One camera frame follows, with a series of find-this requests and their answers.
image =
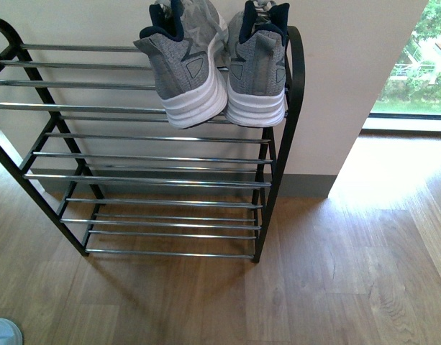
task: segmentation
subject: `sneaker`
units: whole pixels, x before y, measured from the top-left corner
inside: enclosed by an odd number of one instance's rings
[[[284,118],[289,4],[246,1],[229,23],[227,119],[240,126],[271,127]]]
[[[216,116],[227,105],[214,62],[226,45],[227,24],[209,0],[157,0],[150,16],[153,26],[134,44],[150,59],[169,123],[183,129]]]

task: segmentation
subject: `shoe rack shelf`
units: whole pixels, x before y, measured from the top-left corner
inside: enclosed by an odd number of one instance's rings
[[[0,146],[0,163],[7,169],[13,178],[24,188],[29,196],[49,217],[67,240],[83,255],[94,254],[150,254],[150,255],[183,255],[201,257],[231,257],[260,260],[265,238],[273,215],[273,209],[278,196],[279,187],[283,178],[291,143],[294,138],[301,104],[304,95],[304,54],[299,31],[295,27],[288,28],[288,56],[286,58],[286,101],[287,111],[281,142],[275,143],[273,128],[258,129],[261,137],[245,139],[242,137],[173,137],[142,134],[139,136],[80,134],[72,129],[78,127],[82,121],[95,121],[99,127],[106,122],[132,126],[139,122],[153,123],[173,133],[165,118],[163,109],[146,109],[119,106],[77,106],[57,104],[50,92],[51,88],[94,88],[117,90],[154,90],[148,86],[132,86],[119,83],[84,83],[59,82],[43,80],[40,68],[81,68],[85,73],[93,73],[100,69],[141,70],[145,67],[123,64],[94,64],[94,63],[56,63],[34,61],[31,50],[64,50],[77,52],[135,52],[133,47],[105,47],[105,46],[64,46],[64,45],[30,45],[24,44],[20,36],[7,22],[0,19],[0,33],[5,36],[9,45],[0,54],[0,72],[5,68],[23,68],[28,76],[27,80],[1,80],[1,87],[29,87],[34,88],[41,102],[19,103],[18,100],[0,102],[0,110],[46,111],[49,120],[34,141],[28,155],[18,165],[8,156]],[[234,126],[228,124],[220,114],[205,124],[208,126]],[[234,145],[255,145],[254,157],[161,157],[143,152],[142,155],[102,155],[82,152],[79,140],[96,139],[110,140],[113,145],[121,143],[124,149],[128,140],[142,140],[145,150],[148,142],[157,142],[160,145],[178,144],[178,141],[192,142],[192,145],[224,143]],[[66,143],[69,153],[49,152],[45,144],[50,140],[62,140]],[[74,162],[76,170],[69,175],[43,175],[32,172],[36,160],[65,159]],[[128,166],[120,162],[129,162]],[[139,170],[140,175],[135,177],[116,176],[107,174],[113,167],[128,170]],[[212,179],[188,179],[186,173],[214,173]],[[33,180],[62,180],[67,181],[63,197],[57,209],[53,208],[43,198],[33,184]],[[74,193],[79,185],[90,190],[91,197]],[[181,191],[175,198],[170,195],[153,197],[153,195],[132,194],[132,197],[108,196],[104,186],[150,186],[156,188],[173,188]],[[242,197],[222,199],[206,196],[196,199],[198,190],[229,190],[241,191]],[[71,207],[89,206],[91,216],[84,219],[75,219],[68,216]],[[76,229],[83,226],[82,234]],[[129,244],[129,238],[135,238],[131,243],[151,243],[150,249],[135,249]],[[214,252],[209,252],[207,243],[215,243]]]

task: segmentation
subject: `glass window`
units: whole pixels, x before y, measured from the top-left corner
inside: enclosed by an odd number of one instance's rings
[[[441,115],[441,0],[430,0],[372,115]]]

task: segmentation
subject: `white slipper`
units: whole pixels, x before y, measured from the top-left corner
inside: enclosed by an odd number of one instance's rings
[[[0,318],[0,345],[22,345],[22,332],[10,320]]]

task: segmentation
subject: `green foliage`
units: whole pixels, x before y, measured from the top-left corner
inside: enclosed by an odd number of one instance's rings
[[[425,41],[439,35],[441,35],[441,0],[429,0],[412,36],[417,41]]]

